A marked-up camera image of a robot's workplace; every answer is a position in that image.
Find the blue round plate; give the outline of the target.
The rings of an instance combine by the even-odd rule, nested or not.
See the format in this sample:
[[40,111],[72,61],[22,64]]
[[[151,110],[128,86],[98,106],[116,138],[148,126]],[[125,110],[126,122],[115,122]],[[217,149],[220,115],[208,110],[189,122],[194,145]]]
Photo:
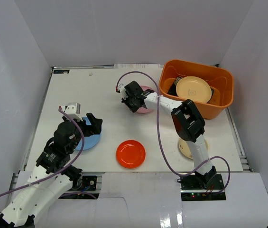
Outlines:
[[[85,121],[87,125],[91,125],[89,119],[84,116],[82,117]],[[101,138],[101,133],[100,134],[94,134],[92,136],[88,136],[88,137],[84,137],[84,147],[83,147],[83,151],[86,151],[88,149],[91,149],[92,147],[94,147]],[[77,147],[75,148],[76,151],[79,151],[81,149],[82,146],[82,139],[80,140],[79,144],[77,145]]]

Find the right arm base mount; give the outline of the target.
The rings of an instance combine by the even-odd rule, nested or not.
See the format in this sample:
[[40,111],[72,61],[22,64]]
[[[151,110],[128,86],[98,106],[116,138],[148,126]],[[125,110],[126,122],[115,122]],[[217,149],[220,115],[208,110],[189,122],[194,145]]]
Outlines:
[[208,184],[204,184],[195,175],[178,178],[182,202],[185,201],[224,201],[226,194],[222,176],[216,174]]

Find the black floral square plate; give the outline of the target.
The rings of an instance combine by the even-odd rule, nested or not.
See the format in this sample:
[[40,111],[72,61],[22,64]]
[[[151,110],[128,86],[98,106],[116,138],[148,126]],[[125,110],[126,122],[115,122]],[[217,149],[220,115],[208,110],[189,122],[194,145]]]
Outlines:
[[181,76],[178,76],[177,78],[175,78],[175,80],[173,81],[173,83],[171,84],[171,86],[167,92],[169,95],[177,96],[176,85],[181,79],[182,79]]

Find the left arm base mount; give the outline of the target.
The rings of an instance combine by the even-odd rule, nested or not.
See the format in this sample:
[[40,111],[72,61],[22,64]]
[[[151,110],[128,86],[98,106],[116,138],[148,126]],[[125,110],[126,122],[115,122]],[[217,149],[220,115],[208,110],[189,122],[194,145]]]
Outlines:
[[82,176],[82,179],[59,199],[96,200],[99,196],[100,186],[97,176]]

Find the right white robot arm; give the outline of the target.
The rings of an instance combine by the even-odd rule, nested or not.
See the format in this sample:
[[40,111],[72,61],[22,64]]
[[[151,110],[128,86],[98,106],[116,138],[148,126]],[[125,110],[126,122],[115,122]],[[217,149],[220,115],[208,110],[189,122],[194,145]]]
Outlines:
[[[156,124],[159,148],[170,171],[181,178],[194,174],[197,186],[203,190],[212,186],[213,177],[217,174],[217,171],[210,160],[205,145],[205,120],[192,100],[188,99],[181,102],[159,95],[152,89],[144,91],[136,81],[132,81],[127,85],[120,84],[116,86],[116,92],[121,94],[121,102],[133,113],[142,107],[157,111]],[[159,114],[161,110],[171,116],[177,135],[186,141],[191,152],[194,169],[187,174],[176,172],[165,156],[159,129]]]

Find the pink round plate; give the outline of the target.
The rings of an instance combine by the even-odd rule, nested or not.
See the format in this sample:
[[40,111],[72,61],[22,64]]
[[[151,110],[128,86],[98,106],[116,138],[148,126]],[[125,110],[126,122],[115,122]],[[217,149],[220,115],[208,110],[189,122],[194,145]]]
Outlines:
[[[140,87],[143,90],[143,92],[147,91],[149,94],[154,92],[154,89],[149,87],[149,86],[141,85]],[[152,109],[146,108],[146,105],[143,102],[143,96],[142,95],[139,95],[138,97],[136,97],[135,104],[136,104],[137,108],[136,108],[136,111],[134,113],[148,114],[148,113],[153,111]]]

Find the orange round plate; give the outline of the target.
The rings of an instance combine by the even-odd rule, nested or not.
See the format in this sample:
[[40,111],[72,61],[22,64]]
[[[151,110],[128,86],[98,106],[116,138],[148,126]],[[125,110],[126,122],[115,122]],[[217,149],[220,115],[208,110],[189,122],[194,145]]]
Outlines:
[[116,160],[126,169],[135,169],[142,165],[146,158],[144,146],[136,140],[123,141],[116,150]]

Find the yellow round plate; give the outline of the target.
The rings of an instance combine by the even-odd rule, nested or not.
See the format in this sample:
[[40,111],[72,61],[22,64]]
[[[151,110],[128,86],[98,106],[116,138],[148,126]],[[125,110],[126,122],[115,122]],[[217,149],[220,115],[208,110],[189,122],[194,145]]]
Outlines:
[[212,91],[206,81],[195,76],[186,76],[176,84],[176,94],[179,98],[207,103],[212,97]]

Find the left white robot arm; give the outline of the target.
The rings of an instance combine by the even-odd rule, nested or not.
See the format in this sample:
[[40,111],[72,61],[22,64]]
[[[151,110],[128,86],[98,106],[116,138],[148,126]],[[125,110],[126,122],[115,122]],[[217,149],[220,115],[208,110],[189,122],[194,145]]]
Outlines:
[[64,114],[36,161],[26,185],[0,212],[0,228],[33,228],[39,217],[69,190],[82,186],[82,170],[73,166],[70,155],[86,137],[102,132],[102,119],[87,113],[89,124],[76,114]]

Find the beige floral small plate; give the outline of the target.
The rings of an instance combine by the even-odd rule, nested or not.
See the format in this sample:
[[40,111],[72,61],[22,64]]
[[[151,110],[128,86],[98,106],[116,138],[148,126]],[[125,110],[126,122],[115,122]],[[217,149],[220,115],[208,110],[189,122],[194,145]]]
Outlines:
[[187,158],[203,162],[209,159],[208,146],[204,137],[200,137],[196,142],[179,139],[178,147],[180,152]]

